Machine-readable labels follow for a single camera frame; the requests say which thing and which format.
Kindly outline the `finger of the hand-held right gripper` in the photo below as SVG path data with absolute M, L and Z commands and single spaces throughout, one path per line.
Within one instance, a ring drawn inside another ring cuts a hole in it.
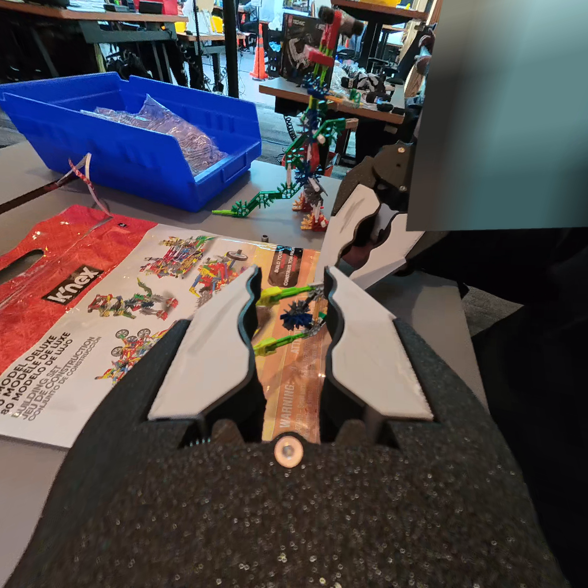
M 329 219 L 320 250 L 320 282 L 329 266 L 337 266 L 344 249 L 351 245 L 366 219 L 374 217 L 380 209 L 380 200 L 370 187 L 358 185 L 337 213 Z
M 394 216 L 388 237 L 373 248 L 367 261 L 351 274 L 351 280 L 363 290 L 405 265 L 408 253 L 422 238 L 423 231 L 407 230 L 407 220 L 407 213 Z

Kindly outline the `torn packaging strip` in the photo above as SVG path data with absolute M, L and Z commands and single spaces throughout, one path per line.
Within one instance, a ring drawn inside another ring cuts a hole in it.
M 80 179 L 88 188 L 88 191 L 92 196 L 92 199 L 97 205 L 98 209 L 101 210 L 107 217 L 112 217 L 112 213 L 110 212 L 107 205 L 104 202 L 102 202 L 96 194 L 95 187 L 91 181 L 91 159 L 92 154 L 90 152 L 86 153 L 77 164 L 74 164 L 71 159 L 68 159 L 68 165 L 70 166 L 70 170 L 67 173 L 65 173 L 61 178 L 56 180 L 55 185 L 57 187 L 62 187 L 65 186 L 67 183 L 74 181 L 75 179 Z

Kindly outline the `blue plastic bin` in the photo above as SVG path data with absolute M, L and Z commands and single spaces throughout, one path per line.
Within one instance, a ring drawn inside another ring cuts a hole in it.
M 172 136 L 82 113 L 136 114 L 147 98 L 204 132 L 227 157 L 195 176 Z M 1 108 L 48 169 L 64 174 L 69 159 L 90 153 L 95 183 L 188 212 L 202 210 L 262 152 L 254 103 L 143 77 L 124 81 L 114 72 L 3 84 Z

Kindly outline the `black backpack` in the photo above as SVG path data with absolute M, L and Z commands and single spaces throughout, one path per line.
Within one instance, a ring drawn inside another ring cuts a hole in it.
M 124 81 L 128 81 L 133 76 L 153 79 L 141 59 L 127 49 L 106 57 L 106 71 L 117 73 Z

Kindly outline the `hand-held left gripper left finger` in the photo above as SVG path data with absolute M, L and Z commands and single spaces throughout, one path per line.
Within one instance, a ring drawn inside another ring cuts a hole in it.
M 192 421 L 203 439 L 226 419 L 237 425 L 244 441 L 261 441 L 266 398 L 252 346 L 261 281 L 261 269 L 250 266 L 195 312 L 149 421 Z

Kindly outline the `long work desk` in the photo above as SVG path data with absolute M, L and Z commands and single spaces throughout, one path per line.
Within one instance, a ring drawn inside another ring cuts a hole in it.
M 1 83 L 104 73 L 106 57 L 137 55 L 153 79 L 187 85 L 179 15 L 111 1 L 1 1 Z

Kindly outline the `black metal pole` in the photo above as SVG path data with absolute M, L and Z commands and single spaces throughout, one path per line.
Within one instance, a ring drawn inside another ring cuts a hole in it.
M 239 70 L 237 49 L 237 5 L 235 1 L 223 1 L 224 47 L 226 60 L 226 83 L 228 95 L 239 98 Z

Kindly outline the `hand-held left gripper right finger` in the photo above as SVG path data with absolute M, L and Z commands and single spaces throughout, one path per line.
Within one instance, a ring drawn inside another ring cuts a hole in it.
M 433 422 L 422 385 L 394 323 L 395 316 L 334 266 L 324 271 L 326 353 L 320 394 L 320 440 L 333 442 L 349 420 L 384 442 L 386 423 Z

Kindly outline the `tall colourful toy construction model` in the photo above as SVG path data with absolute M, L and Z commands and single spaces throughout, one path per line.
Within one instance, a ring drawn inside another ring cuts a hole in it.
M 305 46 L 304 55 L 313 68 L 302 79 L 302 87 L 308 95 L 308 106 L 302 113 L 301 133 L 285 151 L 283 162 L 286 180 L 275 190 L 262 190 L 250 201 L 238 201 L 229 210 L 214 210 L 214 215 L 245 218 L 256 208 L 267 208 L 275 201 L 290 200 L 298 195 L 292 209 L 306 212 L 302 219 L 304 231 L 325 232 L 329 221 L 322 210 L 325 190 L 320 177 L 325 175 L 329 162 L 331 144 L 344 131 L 355 129 L 357 119 L 328 119 L 329 94 L 327 73 L 335 63 L 336 49 L 340 34 L 360 34 L 364 25 L 344 11 L 323 6 L 319 19 L 325 25 L 318 48 Z

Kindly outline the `clear plastic bag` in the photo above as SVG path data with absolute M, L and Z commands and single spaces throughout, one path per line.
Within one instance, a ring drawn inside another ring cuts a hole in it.
M 174 114 L 150 95 L 146 96 L 143 106 L 136 114 L 106 107 L 96 107 L 93 111 L 82 109 L 81 113 L 174 137 L 194 177 L 228 156 L 201 129 Z

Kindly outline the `red printed packaging bag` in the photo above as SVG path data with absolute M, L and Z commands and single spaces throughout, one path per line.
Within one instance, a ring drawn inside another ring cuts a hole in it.
M 1 256 L 42 257 L 1 285 L 1 435 L 70 448 L 99 403 L 173 325 L 251 265 L 261 288 L 313 282 L 319 252 L 74 205 Z

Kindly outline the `orange traffic cone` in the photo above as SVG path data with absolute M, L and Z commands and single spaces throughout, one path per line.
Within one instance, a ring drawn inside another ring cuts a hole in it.
M 249 75 L 256 81 L 264 81 L 268 79 L 265 66 L 265 51 L 263 45 L 263 31 L 261 22 L 259 22 L 258 25 L 256 49 L 254 52 L 254 66 Z

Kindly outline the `small yellow-tipped toy rod assembly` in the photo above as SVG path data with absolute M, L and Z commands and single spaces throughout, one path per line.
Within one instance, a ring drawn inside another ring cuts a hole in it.
M 295 298 L 307 293 L 304 300 L 295 300 L 289 305 L 289 309 L 280 315 L 282 326 L 289 332 L 297 330 L 295 334 L 288 334 L 279 339 L 269 337 L 254 345 L 255 356 L 269 356 L 277 349 L 287 346 L 299 339 L 306 339 L 320 332 L 326 324 L 327 311 L 319 312 L 317 318 L 313 317 L 311 304 L 319 302 L 325 297 L 325 287 L 321 282 L 311 283 L 301 287 L 280 288 L 272 286 L 261 291 L 256 302 L 257 307 L 273 307 L 283 299 Z

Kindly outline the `tall wooden table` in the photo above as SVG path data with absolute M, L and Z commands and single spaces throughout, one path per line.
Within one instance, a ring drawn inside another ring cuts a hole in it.
M 368 69 L 369 58 L 375 57 L 378 41 L 384 25 L 405 24 L 411 20 L 426 21 L 427 12 L 414 9 L 400 9 L 389 5 L 376 4 L 374 1 L 331 1 L 333 8 L 339 8 L 350 16 L 364 21 L 366 29 L 364 44 L 359 56 L 359 66 Z

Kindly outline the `person's right forearm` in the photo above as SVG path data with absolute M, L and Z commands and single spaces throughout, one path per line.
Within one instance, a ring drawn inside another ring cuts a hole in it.
M 522 306 L 474 336 L 477 352 L 490 341 L 587 352 L 587 227 L 452 231 L 408 267 Z

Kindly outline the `black toy car box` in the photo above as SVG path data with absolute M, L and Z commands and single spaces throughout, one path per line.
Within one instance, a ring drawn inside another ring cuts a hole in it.
M 283 13 L 281 77 L 300 85 L 314 63 L 305 54 L 305 47 L 319 48 L 326 24 L 307 15 Z

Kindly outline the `black white toy parts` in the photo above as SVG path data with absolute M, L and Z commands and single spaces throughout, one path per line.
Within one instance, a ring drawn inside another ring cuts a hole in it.
M 340 84 L 345 90 L 353 89 L 363 93 L 367 104 L 390 102 L 395 89 L 386 72 L 377 75 L 356 71 L 353 75 L 341 77 Z

